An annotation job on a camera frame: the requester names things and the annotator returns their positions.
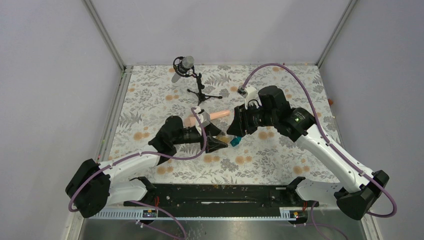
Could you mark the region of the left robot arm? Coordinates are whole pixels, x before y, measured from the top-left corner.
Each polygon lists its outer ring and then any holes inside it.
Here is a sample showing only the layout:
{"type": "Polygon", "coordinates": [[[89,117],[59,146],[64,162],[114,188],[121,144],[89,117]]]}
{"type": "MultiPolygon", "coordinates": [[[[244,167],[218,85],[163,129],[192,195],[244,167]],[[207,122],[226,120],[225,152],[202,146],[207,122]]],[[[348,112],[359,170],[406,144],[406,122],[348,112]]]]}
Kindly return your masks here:
{"type": "Polygon", "coordinates": [[[170,116],[142,150],[126,154],[118,160],[97,163],[92,158],[81,163],[65,188],[70,212],[80,212],[84,218],[99,213],[105,206],[127,201],[139,201],[148,206],[155,200],[155,192],[143,180],[129,177],[141,170],[153,168],[168,160],[177,160],[177,145],[199,144],[203,153],[228,147],[217,139],[221,130],[212,123],[184,127],[179,116],[170,116]]]}

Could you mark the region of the teal pill box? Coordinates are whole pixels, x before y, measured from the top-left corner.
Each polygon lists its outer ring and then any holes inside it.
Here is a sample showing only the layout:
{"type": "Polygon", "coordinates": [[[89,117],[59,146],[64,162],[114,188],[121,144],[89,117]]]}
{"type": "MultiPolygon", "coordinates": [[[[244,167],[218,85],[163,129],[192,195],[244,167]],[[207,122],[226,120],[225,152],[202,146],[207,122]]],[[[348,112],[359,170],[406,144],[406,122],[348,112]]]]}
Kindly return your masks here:
{"type": "Polygon", "coordinates": [[[229,143],[232,147],[236,147],[240,144],[242,138],[239,136],[235,136],[229,143]]]}

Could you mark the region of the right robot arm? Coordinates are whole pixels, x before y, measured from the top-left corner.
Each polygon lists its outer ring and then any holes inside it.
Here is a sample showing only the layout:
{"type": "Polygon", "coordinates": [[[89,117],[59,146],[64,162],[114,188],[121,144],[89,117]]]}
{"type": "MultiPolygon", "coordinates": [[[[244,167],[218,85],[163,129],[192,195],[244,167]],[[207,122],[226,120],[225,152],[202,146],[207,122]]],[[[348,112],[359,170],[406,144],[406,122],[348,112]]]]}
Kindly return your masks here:
{"type": "Polygon", "coordinates": [[[234,108],[227,134],[244,137],[259,127],[274,127],[312,153],[338,179],[329,183],[297,177],[287,186],[287,201],[293,206],[304,201],[337,206],[351,219],[361,220],[381,196],[390,179],[388,174],[383,170],[373,171],[357,161],[319,128],[310,112],[291,107],[277,86],[261,90],[239,87],[237,92],[244,97],[244,104],[234,108]]]}

